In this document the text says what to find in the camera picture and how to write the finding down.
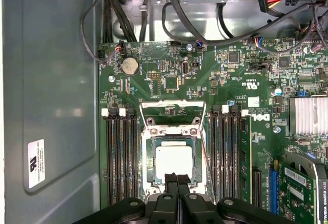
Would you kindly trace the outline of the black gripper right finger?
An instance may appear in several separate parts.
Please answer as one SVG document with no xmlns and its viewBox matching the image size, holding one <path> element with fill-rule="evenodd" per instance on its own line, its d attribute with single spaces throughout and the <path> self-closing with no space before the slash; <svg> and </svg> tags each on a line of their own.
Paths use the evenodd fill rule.
<svg viewBox="0 0 328 224">
<path fill-rule="evenodd" d="M 217 204 L 202 195 L 191 193 L 187 175 L 177 175 L 182 207 L 187 212 L 187 223 L 294 223 L 285 217 L 237 198 L 225 197 Z"/>
</svg>

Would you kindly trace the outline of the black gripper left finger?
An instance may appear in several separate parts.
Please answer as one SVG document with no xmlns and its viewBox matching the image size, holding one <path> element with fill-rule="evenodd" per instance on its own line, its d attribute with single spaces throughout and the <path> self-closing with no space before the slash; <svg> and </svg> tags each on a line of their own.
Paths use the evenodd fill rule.
<svg viewBox="0 0 328 224">
<path fill-rule="evenodd" d="M 176 223 L 178 211 L 178 178 L 165 175 L 165 192 L 155 200 L 144 202 L 130 197 L 95 212 L 77 223 Z"/>
</svg>

